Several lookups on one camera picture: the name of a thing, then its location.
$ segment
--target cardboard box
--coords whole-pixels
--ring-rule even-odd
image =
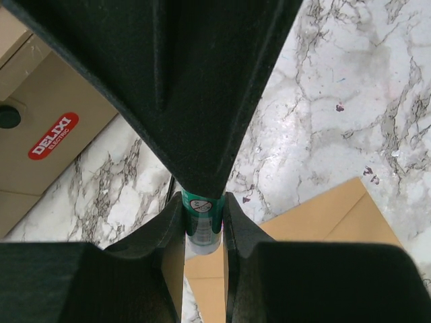
[[[0,7],[0,238],[116,113]]]
[[[354,178],[260,226],[279,241],[372,242],[400,246],[359,178]],[[185,276],[205,323],[224,323],[224,253],[185,263]]]

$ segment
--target delixi label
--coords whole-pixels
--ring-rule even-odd
[[[33,160],[44,159],[75,128],[78,121],[79,116],[74,112],[62,115],[38,143],[31,148],[28,152],[28,157]]]

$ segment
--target white marble surface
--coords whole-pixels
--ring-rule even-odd
[[[305,0],[227,190],[261,223],[359,176],[431,286],[427,4]],[[117,118],[7,240],[105,247],[158,213],[168,181]],[[185,286],[183,322],[201,322]]]

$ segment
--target small debris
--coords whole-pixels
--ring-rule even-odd
[[[343,104],[340,103],[335,106],[335,109],[336,111],[341,112],[341,111],[344,111],[344,106]]]
[[[380,178],[378,178],[377,175],[374,175],[371,178],[371,183],[375,183],[376,185],[378,185],[380,183]]]
[[[368,166],[365,166],[365,170],[364,170],[364,172],[362,173],[362,175],[372,175],[373,174],[373,172],[372,172],[372,169],[371,169],[371,167],[368,167]]]

